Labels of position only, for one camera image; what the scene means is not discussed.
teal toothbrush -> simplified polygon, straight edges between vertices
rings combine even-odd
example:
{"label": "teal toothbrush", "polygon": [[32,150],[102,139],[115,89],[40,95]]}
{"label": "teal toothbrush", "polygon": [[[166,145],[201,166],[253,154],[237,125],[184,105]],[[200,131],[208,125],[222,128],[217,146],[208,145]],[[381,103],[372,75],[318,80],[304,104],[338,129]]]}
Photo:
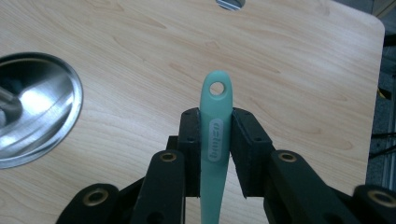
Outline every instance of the teal toothbrush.
{"label": "teal toothbrush", "polygon": [[[221,83],[222,93],[210,87]],[[201,223],[218,224],[230,155],[233,87],[227,73],[207,75],[201,92]]]}

table surface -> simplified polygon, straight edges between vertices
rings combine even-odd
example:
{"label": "table surface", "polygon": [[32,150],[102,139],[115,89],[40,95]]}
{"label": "table surface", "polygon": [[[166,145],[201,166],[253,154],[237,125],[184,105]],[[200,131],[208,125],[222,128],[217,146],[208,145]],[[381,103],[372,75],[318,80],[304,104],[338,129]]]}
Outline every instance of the table surface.
{"label": "table surface", "polygon": [[[205,76],[227,71],[234,106],[276,148],[300,153],[330,186],[365,180],[384,27],[327,0],[1,1],[0,52],[46,52],[78,72],[84,105],[44,157],[0,171],[0,223],[54,223],[81,189],[123,189],[199,105]],[[187,223],[200,223],[187,200]],[[220,223],[266,223],[230,162]]]}

stainless steel bowl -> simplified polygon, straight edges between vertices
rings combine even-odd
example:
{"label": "stainless steel bowl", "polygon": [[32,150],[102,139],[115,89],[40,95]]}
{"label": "stainless steel bowl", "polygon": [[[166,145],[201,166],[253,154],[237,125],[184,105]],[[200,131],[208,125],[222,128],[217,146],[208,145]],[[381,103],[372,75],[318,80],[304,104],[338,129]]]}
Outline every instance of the stainless steel bowl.
{"label": "stainless steel bowl", "polygon": [[35,160],[73,128],[82,87],[73,68],[44,53],[0,58],[0,168]]}

floor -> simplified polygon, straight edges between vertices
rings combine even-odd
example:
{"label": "floor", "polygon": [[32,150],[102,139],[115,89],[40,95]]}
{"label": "floor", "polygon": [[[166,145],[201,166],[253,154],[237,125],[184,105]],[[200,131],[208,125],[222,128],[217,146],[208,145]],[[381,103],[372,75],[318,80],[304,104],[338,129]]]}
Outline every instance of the floor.
{"label": "floor", "polygon": [[[373,0],[335,0],[349,7],[354,7],[367,13],[373,10]],[[396,34],[396,8],[380,20],[384,23],[386,35]],[[375,117],[373,133],[394,132],[395,101],[392,96],[396,96],[396,47],[386,47],[383,49],[381,69],[378,80],[378,88],[382,94],[376,96]],[[372,138],[370,154],[375,154],[385,148],[394,146],[396,138],[383,137]],[[381,155],[369,159],[367,167],[366,184],[383,186],[396,190],[395,166],[391,167],[391,158],[396,159],[396,153]]]}

hole in handle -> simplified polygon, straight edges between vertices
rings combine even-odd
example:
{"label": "hole in handle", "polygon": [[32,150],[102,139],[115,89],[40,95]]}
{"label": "hole in handle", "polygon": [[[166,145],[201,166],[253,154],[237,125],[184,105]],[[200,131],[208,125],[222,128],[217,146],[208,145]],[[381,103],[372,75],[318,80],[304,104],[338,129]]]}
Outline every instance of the hole in handle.
{"label": "hole in handle", "polygon": [[221,95],[222,93],[224,93],[225,91],[225,87],[224,84],[222,84],[221,82],[214,82],[212,85],[210,85],[210,93],[212,95]]}

